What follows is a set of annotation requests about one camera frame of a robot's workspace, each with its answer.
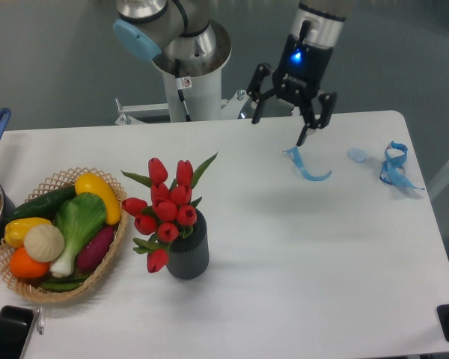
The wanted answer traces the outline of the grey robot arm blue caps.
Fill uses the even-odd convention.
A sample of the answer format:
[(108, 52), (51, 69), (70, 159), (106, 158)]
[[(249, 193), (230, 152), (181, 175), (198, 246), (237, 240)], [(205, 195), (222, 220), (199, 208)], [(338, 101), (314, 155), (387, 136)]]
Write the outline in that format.
[[(245, 92), (253, 123), (276, 97), (300, 110), (298, 145), (328, 126), (337, 94), (321, 91), (320, 82), (349, 9), (347, 1), (299, 2), (278, 66), (258, 64)], [(222, 68), (231, 44), (224, 27), (210, 19), (210, 3), (118, 1), (117, 11), (113, 29), (120, 43), (162, 72), (171, 121), (221, 119)]]

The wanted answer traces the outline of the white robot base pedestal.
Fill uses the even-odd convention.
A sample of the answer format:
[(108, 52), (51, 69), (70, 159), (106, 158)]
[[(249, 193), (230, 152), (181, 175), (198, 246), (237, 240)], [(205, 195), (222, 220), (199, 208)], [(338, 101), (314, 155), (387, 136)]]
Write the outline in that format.
[(222, 72), (198, 77), (174, 78), (163, 73), (167, 102), (150, 105), (121, 105), (118, 100), (117, 125), (251, 119), (257, 105), (244, 89), (222, 99)]

